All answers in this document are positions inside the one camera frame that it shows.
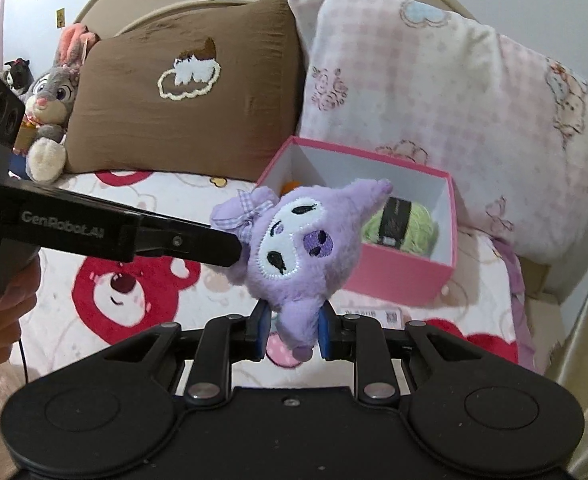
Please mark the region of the person's left hand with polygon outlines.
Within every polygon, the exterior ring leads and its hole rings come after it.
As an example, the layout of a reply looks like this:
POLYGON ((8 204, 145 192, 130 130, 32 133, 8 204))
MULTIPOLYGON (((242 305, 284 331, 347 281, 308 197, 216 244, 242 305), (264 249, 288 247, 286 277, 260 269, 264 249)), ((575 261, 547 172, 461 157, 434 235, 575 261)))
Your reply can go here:
POLYGON ((20 319, 36 306, 40 280, 40 260, 36 256, 0 296, 0 364, 10 358, 13 345, 21 338, 20 319))

